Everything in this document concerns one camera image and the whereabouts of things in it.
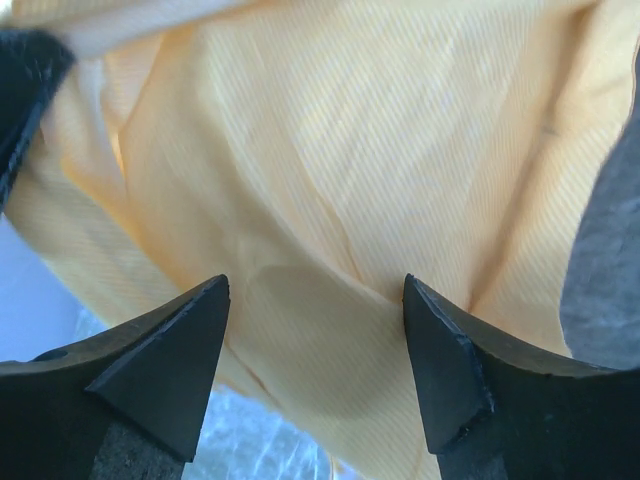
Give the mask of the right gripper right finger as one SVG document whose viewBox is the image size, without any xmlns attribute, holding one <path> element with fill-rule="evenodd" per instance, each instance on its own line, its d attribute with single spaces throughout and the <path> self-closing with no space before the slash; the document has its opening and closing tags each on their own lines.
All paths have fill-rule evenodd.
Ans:
<svg viewBox="0 0 640 480">
<path fill-rule="evenodd" d="M 639 373 L 535 347 L 407 276 L 403 316 L 427 448 L 447 480 L 639 475 Z"/>
</svg>

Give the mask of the orange Mickey Mouse pillowcase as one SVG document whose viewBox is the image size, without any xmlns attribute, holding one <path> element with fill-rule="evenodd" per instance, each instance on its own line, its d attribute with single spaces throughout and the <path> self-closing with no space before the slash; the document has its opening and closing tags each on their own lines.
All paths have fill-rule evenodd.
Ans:
<svg viewBox="0 0 640 480">
<path fill-rule="evenodd" d="M 367 479 L 435 479 L 414 274 L 568 351 L 561 290 L 631 116 L 635 1 L 5 1 L 77 62 L 8 218 L 111 326 L 223 273 L 216 375 Z"/>
</svg>

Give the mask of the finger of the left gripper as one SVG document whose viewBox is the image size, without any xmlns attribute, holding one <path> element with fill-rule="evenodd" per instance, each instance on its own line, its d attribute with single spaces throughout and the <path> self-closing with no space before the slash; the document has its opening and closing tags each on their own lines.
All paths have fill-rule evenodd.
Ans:
<svg viewBox="0 0 640 480">
<path fill-rule="evenodd" d="M 41 118 L 75 62 L 42 30 L 1 31 L 1 205 L 5 206 Z"/>
</svg>

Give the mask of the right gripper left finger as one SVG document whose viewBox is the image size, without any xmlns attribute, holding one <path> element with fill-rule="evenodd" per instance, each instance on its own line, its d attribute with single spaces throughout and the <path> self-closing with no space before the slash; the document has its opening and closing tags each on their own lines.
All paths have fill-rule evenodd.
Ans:
<svg viewBox="0 0 640 480">
<path fill-rule="evenodd" d="M 230 307 L 219 275 L 28 362 L 1 365 L 5 479 L 178 479 L 193 461 Z"/>
</svg>

